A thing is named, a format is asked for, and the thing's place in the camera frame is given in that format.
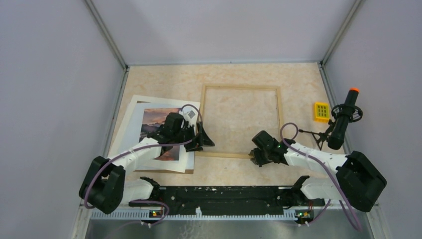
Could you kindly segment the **brown backing board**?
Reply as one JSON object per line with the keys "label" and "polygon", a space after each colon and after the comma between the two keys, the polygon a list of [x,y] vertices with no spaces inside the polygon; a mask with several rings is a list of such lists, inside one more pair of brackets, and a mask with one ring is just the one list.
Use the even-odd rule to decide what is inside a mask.
{"label": "brown backing board", "polygon": [[143,170],[143,172],[150,172],[150,173],[171,173],[171,174],[193,174],[193,169],[186,169],[183,172],[179,171],[171,171],[171,170]]}

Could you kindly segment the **cream mat board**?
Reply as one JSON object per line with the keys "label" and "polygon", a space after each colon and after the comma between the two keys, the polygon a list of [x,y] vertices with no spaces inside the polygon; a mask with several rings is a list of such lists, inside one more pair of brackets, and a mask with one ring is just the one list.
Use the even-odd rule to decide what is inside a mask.
{"label": "cream mat board", "polygon": [[[193,107],[183,107],[186,104],[194,105],[199,108],[201,103],[194,101],[183,101],[175,99],[147,97],[135,95],[132,97],[119,130],[115,136],[114,142],[109,151],[109,158],[112,158],[125,150],[135,147],[139,143],[140,128],[142,125],[143,112],[150,108],[180,108],[180,111],[187,113],[189,119],[194,121],[198,119],[198,113]],[[143,170],[171,170],[183,172],[186,169],[194,169],[195,154],[186,152],[183,146],[180,146],[179,161],[156,161],[155,159],[142,163],[136,168],[137,171]]]}

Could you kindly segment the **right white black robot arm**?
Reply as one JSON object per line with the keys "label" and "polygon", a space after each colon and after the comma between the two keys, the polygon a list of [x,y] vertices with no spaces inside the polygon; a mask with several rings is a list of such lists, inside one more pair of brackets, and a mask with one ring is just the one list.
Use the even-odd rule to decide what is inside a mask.
{"label": "right white black robot arm", "polygon": [[305,205],[313,199],[342,201],[362,212],[372,210],[387,185],[387,180],[361,152],[334,154],[306,147],[291,139],[277,141],[262,130],[252,142],[251,161],[263,166],[282,163],[326,174],[326,178],[301,176],[293,186],[292,199]]}

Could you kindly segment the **sunset landscape photo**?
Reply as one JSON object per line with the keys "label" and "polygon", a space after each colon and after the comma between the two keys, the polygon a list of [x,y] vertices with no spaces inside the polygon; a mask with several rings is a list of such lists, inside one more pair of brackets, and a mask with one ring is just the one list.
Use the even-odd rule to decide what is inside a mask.
{"label": "sunset landscape photo", "polygon": [[[178,113],[180,108],[150,108],[143,112],[142,125],[140,128],[139,142],[149,133],[155,132],[160,125],[164,124],[169,113]],[[173,147],[158,158],[156,161],[179,161],[180,147]]]}

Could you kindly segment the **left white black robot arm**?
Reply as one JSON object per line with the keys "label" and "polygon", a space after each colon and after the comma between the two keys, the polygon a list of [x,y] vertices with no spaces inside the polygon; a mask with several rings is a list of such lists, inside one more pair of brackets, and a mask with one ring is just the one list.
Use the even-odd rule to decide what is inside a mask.
{"label": "left white black robot arm", "polygon": [[206,134],[201,121],[193,122],[187,113],[169,113],[164,123],[136,146],[112,158],[98,156],[92,160],[79,190],[84,206],[110,214],[120,204],[135,200],[142,200],[148,206],[157,204],[160,193],[154,189],[152,180],[141,178],[126,183],[126,177],[176,146],[194,152],[214,147],[215,143]]}

